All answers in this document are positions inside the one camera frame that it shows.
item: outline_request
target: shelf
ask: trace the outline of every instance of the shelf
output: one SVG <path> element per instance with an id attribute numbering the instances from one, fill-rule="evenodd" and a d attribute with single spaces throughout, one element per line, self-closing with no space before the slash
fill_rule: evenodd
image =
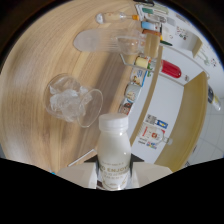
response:
<path id="1" fill-rule="evenodd" d="M 208 84 L 205 72 L 184 86 L 180 111 L 170 135 L 172 145 L 166 145 L 155 164 L 173 172 L 186 164 L 200 136 L 207 108 Z"/>
<path id="2" fill-rule="evenodd" d="M 142 108 L 142 112 L 140 114 L 138 122 L 137 122 L 137 124 L 135 126 L 135 129 L 134 129 L 134 131 L 132 133 L 132 136 L 130 138 L 131 145 L 133 145 L 133 143 L 135 141 L 135 138 L 138 135 L 138 132 L 139 132 L 139 130 L 141 128 L 141 125 L 142 125 L 142 123 L 144 121 L 146 112 L 148 110 L 149 104 L 150 104 L 152 96 L 153 96 L 153 92 L 154 92 L 154 89 L 155 89 L 155 86 L 156 86 L 156 82 L 157 82 L 158 75 L 159 75 L 159 70 L 160 70 L 160 64 L 161 64 L 161 58 L 162 58 L 162 50 L 163 50 L 163 48 L 160 46 L 159 47 L 159 51 L 158 51 L 158 57 L 157 57 L 155 71 L 153 73 L 153 78 L 152 78 L 152 82 L 151 82 L 151 85 L 150 85 L 150 88 L 149 88 L 149 91 L 148 91 L 148 94 L 147 94 L 147 97 L 146 97 L 146 101 L 144 103 L 144 106 Z"/>

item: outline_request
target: bottle label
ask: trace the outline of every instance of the bottle label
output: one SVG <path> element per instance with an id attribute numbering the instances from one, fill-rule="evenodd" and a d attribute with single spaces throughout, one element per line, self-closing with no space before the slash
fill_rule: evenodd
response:
<path id="1" fill-rule="evenodd" d="M 128 181 L 129 164 L 124 162 L 108 163 L 100 161 L 100 172 L 103 187 L 107 190 L 122 190 Z"/>

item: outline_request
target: small bottle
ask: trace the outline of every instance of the small bottle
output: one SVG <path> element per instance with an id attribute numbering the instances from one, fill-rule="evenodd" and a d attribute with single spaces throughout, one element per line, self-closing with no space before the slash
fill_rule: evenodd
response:
<path id="1" fill-rule="evenodd" d="M 131 160 L 128 135 L 128 116 L 122 113 L 103 114 L 99 117 L 101 134 L 98 142 L 98 160 L 102 185 L 106 190 L 126 187 Z"/>
<path id="2" fill-rule="evenodd" d="M 208 85 L 208 102 L 211 103 L 217 111 L 221 110 L 221 102 L 219 98 L 214 94 L 211 86 Z"/>
<path id="3" fill-rule="evenodd" d="M 123 12 L 107 12 L 99 13 L 95 17 L 96 22 L 99 24 L 103 23 L 122 23 L 126 19 L 139 20 L 138 15 L 126 15 Z"/>

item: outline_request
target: white plastic bottle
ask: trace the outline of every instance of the white plastic bottle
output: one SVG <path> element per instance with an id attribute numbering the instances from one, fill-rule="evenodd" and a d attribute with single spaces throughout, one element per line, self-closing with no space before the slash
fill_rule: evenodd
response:
<path id="1" fill-rule="evenodd" d="M 101 130 L 98 142 L 98 160 L 102 185 L 106 190 L 122 190 L 128 182 L 131 145 L 126 133 L 128 116 L 121 113 L 99 117 Z"/>

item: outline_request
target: packaging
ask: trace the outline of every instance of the packaging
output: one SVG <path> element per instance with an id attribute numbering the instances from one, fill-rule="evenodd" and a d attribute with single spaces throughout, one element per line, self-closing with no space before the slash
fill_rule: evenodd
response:
<path id="1" fill-rule="evenodd" d="M 141 87 L 139 85 L 129 83 L 125 90 L 125 97 L 128 101 L 134 103 L 135 100 L 137 100 L 140 91 Z"/>
<path id="2" fill-rule="evenodd" d="M 131 113 L 132 106 L 133 106 L 133 103 L 128 101 L 127 98 L 125 98 L 122 101 L 122 103 L 121 103 L 121 105 L 120 105 L 120 107 L 118 109 L 118 112 L 126 114 L 126 115 L 129 115 Z"/>
<path id="3" fill-rule="evenodd" d="M 147 74 L 148 71 L 145 71 L 144 69 L 133 68 L 130 81 L 142 87 L 144 85 L 145 77 Z"/>

